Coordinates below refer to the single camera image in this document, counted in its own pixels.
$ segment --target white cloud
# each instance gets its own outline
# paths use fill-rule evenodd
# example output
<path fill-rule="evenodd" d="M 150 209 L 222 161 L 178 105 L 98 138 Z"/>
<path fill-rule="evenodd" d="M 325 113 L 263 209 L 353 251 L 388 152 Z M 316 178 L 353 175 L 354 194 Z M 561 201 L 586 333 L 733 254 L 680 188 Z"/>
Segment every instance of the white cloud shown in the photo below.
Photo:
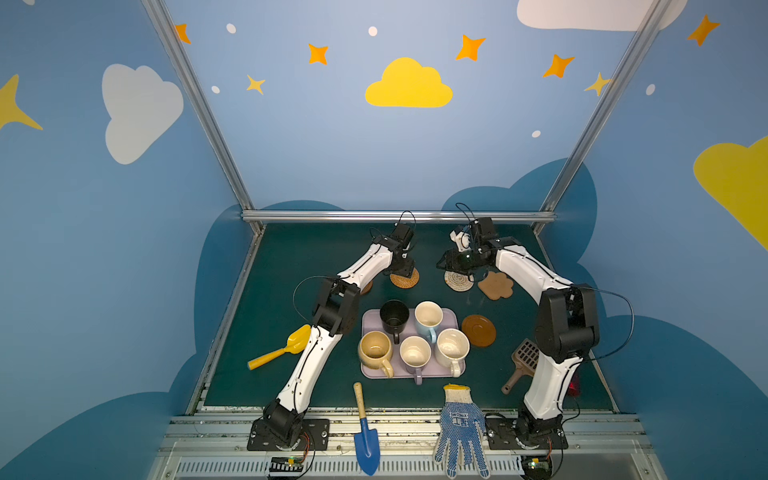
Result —
<path fill-rule="evenodd" d="M 107 149 L 123 165 L 135 162 L 181 116 L 184 97 L 174 83 L 149 67 L 110 65 L 101 79 Z"/>
<path fill-rule="evenodd" d="M 688 0 L 672 0 L 661 19 L 674 22 Z M 653 0 L 520 0 L 518 19 L 533 28 L 636 31 Z"/>

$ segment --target light blue mug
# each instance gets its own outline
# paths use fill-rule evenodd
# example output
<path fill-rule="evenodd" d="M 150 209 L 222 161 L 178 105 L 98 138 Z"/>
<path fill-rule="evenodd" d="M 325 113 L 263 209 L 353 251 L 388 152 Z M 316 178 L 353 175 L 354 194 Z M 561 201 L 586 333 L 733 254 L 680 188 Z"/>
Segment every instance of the light blue mug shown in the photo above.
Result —
<path fill-rule="evenodd" d="M 435 302 L 421 302 L 416 306 L 416 331 L 430 343 L 437 343 L 438 326 L 442 322 L 442 308 Z"/>

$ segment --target yellow mug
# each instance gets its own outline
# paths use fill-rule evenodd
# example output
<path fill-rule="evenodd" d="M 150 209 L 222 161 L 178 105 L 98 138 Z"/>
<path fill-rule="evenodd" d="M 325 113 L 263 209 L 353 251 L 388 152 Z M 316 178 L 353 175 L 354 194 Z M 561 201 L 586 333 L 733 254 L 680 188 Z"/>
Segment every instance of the yellow mug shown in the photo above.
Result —
<path fill-rule="evenodd" d="M 384 332 L 368 332 L 357 346 L 360 362 L 370 369 L 384 371 L 388 379 L 395 376 L 392 369 L 392 341 Z"/>

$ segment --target yellow cloud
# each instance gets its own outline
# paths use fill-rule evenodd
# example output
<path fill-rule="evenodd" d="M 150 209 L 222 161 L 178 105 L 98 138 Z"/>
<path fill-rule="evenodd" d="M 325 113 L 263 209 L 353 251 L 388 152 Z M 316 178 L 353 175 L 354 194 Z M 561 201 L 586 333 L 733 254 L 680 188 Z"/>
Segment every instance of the yellow cloud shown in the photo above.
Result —
<path fill-rule="evenodd" d="M 768 137 L 751 147 L 717 144 L 696 159 L 704 190 L 768 249 Z"/>
<path fill-rule="evenodd" d="M 376 107 L 442 107 L 453 98 L 432 67 L 413 58 L 398 58 L 387 66 L 382 80 L 369 85 L 366 100 Z"/>

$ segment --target mug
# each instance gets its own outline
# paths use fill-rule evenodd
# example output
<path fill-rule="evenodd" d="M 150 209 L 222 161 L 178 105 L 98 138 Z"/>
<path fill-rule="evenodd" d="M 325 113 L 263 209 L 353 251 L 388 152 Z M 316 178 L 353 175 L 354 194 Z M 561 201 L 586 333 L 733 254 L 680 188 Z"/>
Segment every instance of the mug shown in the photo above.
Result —
<path fill-rule="evenodd" d="M 457 329 L 445 329 L 437 335 L 435 359 L 445 368 L 451 369 L 451 376 L 462 374 L 461 361 L 469 353 L 469 339 Z"/>
<path fill-rule="evenodd" d="M 360 362 L 370 369 L 384 370 L 388 379 L 395 376 L 392 369 L 392 342 L 384 332 L 368 332 L 362 336 L 357 346 Z"/>
<path fill-rule="evenodd" d="M 422 369 L 432 358 L 432 347 L 420 336 L 410 336 L 400 344 L 400 358 L 413 374 L 416 385 L 422 384 Z"/>
<path fill-rule="evenodd" d="M 389 300 L 382 305 L 379 316 L 384 324 L 384 331 L 395 338 L 395 345 L 400 343 L 400 333 L 406 329 L 406 322 L 411 313 L 400 300 Z"/>
<path fill-rule="evenodd" d="M 437 342 L 437 326 L 442 322 L 442 308 L 435 302 L 421 302 L 414 312 L 416 331 L 430 343 Z"/>

